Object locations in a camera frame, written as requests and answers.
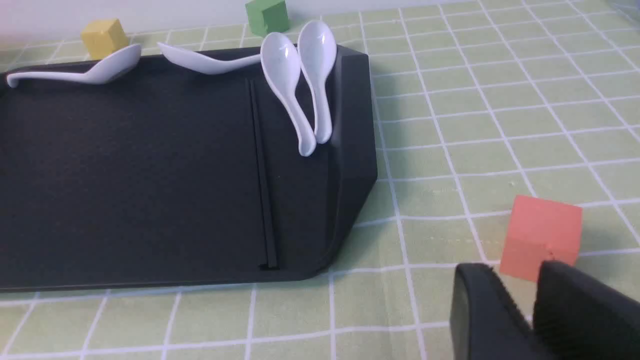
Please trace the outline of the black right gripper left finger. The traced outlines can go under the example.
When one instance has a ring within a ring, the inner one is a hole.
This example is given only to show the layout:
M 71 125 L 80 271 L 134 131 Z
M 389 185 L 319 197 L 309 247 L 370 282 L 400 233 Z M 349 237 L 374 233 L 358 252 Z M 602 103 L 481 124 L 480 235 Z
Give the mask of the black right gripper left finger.
M 551 353 L 492 267 L 455 267 L 449 319 L 455 360 L 549 360 Z

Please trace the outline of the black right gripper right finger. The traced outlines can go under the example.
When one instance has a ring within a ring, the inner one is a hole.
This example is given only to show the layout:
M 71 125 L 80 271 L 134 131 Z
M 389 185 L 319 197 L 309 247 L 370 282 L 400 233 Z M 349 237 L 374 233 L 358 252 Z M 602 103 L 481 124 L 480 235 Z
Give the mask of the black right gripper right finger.
M 564 262 L 542 262 L 535 336 L 560 360 L 637 360 L 640 304 Z

